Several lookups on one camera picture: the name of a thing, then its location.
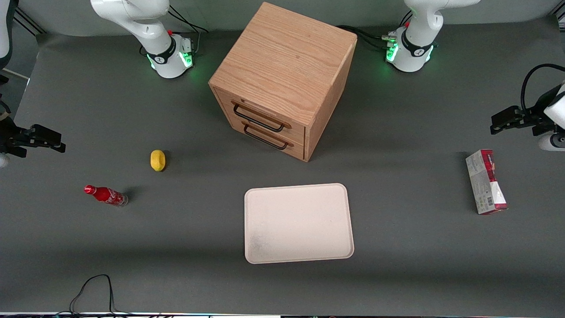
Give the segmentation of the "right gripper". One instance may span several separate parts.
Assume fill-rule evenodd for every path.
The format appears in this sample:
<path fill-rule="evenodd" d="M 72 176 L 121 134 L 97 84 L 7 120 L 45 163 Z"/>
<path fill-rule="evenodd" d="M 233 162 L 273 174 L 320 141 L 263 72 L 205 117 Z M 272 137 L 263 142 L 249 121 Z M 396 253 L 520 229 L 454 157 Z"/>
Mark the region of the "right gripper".
<path fill-rule="evenodd" d="M 52 129 L 34 124 L 25 129 L 18 127 L 10 116 L 2 116 L 0 121 L 0 152 L 26 158 L 28 148 L 49 148 L 58 153 L 65 153 L 66 145 L 62 135 Z"/>

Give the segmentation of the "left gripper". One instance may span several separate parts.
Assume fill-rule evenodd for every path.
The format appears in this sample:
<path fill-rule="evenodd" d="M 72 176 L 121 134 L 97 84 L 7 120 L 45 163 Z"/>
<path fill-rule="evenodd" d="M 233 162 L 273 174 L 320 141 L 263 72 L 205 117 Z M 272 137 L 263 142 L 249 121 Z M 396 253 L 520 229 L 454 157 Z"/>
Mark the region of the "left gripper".
<path fill-rule="evenodd" d="M 558 103 L 564 101 L 564 82 L 543 93 L 532 107 L 525 107 L 525 89 L 527 84 L 522 84 L 522 107 L 510 106 L 505 110 L 492 115 L 490 134 L 496 135 L 507 129 L 522 129 L 531 127 L 533 136 L 553 132 L 558 136 L 564 135 L 564 123 L 558 123 L 557 114 L 547 114 L 552 109 L 557 111 Z"/>

